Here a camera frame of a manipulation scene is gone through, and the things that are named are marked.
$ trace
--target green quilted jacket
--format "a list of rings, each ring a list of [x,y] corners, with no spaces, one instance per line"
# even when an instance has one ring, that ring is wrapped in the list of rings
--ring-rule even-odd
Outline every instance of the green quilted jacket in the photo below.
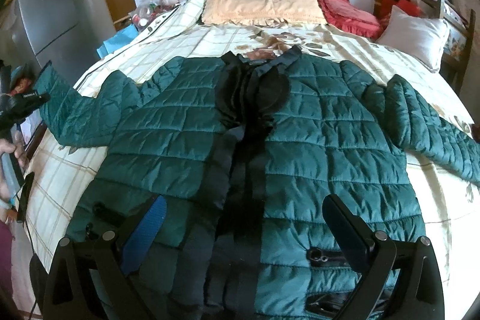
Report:
[[[351,62],[293,53],[285,69],[286,101],[272,114],[265,141],[265,207],[254,307],[262,320],[331,317],[336,298],[354,289],[347,264],[313,267],[311,248],[339,251],[322,218],[335,193],[372,230],[414,241],[425,234],[406,173],[403,148],[416,150],[465,179],[479,181],[477,146],[440,119],[400,76],[387,87]],[[140,270],[130,280],[159,319],[169,315],[179,253],[215,140],[227,131],[215,107],[220,58],[175,57],[141,86],[111,73],[96,98],[82,97],[48,65],[36,88],[51,94],[41,115],[61,145],[108,146],[107,155],[73,214],[67,235],[85,240],[96,202],[131,214],[149,194],[166,198],[167,215]],[[386,290],[395,284],[392,273]]]

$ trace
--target refrigerator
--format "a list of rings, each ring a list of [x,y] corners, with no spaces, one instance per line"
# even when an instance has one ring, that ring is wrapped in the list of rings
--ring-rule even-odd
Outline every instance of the refrigerator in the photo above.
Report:
[[[74,0],[14,0],[10,28],[17,64],[38,75],[51,61],[72,86],[99,60],[92,33],[80,23]]]

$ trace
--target screw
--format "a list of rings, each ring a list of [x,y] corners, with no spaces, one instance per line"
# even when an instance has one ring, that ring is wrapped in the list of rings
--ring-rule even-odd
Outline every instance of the screw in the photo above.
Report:
[[[381,241],[385,241],[388,238],[387,234],[384,231],[376,231],[375,237]]]
[[[431,244],[431,241],[427,236],[422,236],[420,238],[420,241],[422,242],[422,244],[424,244],[426,246],[429,246]]]
[[[113,232],[113,231],[106,231],[106,232],[102,235],[102,239],[105,240],[105,241],[110,241],[110,240],[112,240],[114,237],[115,237],[115,232]]]
[[[69,239],[69,238],[61,238],[60,241],[58,242],[58,244],[60,245],[60,247],[68,246],[69,243],[70,243],[70,239]]]

